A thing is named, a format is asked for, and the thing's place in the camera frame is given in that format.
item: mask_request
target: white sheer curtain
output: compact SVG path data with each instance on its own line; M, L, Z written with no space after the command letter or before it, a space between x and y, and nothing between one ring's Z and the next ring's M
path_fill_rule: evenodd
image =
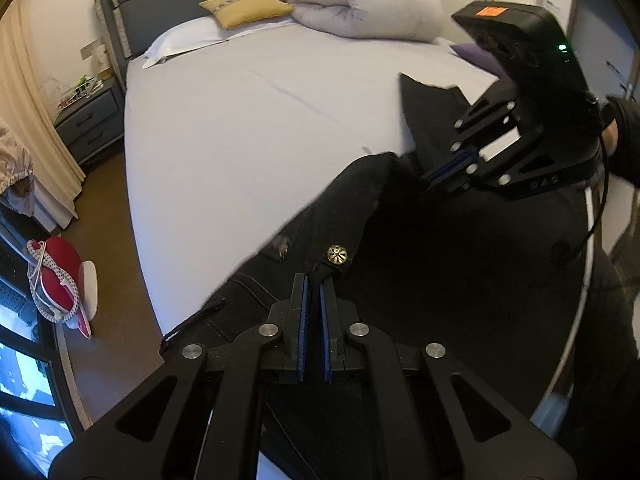
M78 215L74 200L84 173L56 133L29 54L30 34L21 0L0 19L0 116L27 146L36 177L36 218L66 227Z

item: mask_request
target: mattress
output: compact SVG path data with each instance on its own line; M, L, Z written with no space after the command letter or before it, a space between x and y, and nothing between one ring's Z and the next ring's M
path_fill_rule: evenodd
M127 75L126 160L140 265L160 329L196 312L351 162L414 145L398 74L495 80L434 44L261 30Z

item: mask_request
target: nightstand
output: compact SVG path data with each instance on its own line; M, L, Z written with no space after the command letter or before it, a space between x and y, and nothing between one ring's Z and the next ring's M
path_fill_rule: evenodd
M124 135L124 97L116 78L62 110L53 125L78 164L113 144Z

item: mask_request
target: wire basket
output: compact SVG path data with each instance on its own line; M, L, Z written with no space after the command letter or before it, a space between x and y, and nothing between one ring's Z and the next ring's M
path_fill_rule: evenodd
M102 88L102 86L103 83L97 76L94 76L91 79L84 80L75 88L71 89L69 92L62 96L62 98L60 99L60 104L58 105L58 113L60 113L65 108L69 108L73 103L78 101L78 99L93 95L100 88Z

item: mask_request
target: yellow cushion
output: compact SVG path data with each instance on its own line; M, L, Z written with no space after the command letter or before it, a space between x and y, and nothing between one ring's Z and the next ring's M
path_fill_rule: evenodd
M200 3L200 6L213 14L222 28L293 12L293 7L280 0L207 0Z

